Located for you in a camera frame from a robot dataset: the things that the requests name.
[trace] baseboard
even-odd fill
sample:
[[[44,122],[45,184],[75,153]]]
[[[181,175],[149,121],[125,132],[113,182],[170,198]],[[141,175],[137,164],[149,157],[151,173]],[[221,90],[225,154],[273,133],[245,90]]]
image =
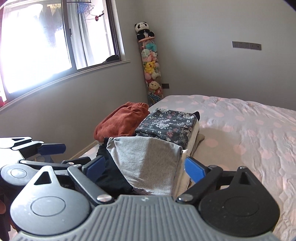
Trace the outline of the baseboard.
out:
[[[89,151],[90,149],[92,149],[95,145],[97,145],[98,142],[94,141],[93,143],[89,144],[87,147],[85,147],[84,149],[82,149],[80,152],[78,152],[77,154],[75,154],[74,156],[72,156],[70,159],[68,160],[72,160],[72,159],[76,159],[79,158],[80,156],[82,156],[85,152]]]

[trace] orange towel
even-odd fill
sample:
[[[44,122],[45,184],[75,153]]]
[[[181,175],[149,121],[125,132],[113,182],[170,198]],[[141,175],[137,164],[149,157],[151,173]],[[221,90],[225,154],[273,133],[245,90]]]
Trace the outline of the orange towel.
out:
[[[133,136],[135,129],[150,114],[146,103],[127,102],[108,115],[94,130],[94,139]]]

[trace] pink polka dot bedsheet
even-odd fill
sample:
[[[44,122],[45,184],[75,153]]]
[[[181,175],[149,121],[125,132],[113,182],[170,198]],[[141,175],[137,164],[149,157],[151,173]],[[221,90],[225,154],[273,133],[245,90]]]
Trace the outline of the pink polka dot bedsheet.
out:
[[[205,140],[193,157],[224,170],[247,166],[280,207],[274,234],[296,236],[296,111],[202,95],[167,96],[152,108],[199,111]]]

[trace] stack of folded clothes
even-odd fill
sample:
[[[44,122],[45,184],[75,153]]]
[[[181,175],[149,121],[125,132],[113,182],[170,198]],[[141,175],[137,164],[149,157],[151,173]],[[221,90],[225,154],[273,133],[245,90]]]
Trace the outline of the stack of folded clothes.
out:
[[[156,109],[141,122],[135,133],[138,136],[155,137],[173,142],[186,149],[193,127],[199,119],[199,112],[189,114],[180,111]]]
[[[144,103],[126,103],[112,112],[94,133],[106,158],[106,170],[97,180],[103,190],[120,194],[171,195],[187,189],[184,160],[204,139],[200,115],[155,109]]]

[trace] gray ridged plate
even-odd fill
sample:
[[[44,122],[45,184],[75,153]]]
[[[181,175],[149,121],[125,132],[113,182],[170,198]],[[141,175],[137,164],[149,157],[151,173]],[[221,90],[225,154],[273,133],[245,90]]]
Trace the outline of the gray ridged plate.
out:
[[[126,196],[97,206],[77,229],[54,237],[20,232],[13,241],[279,241],[272,233],[236,238],[208,226],[192,205],[178,204],[171,197]]]

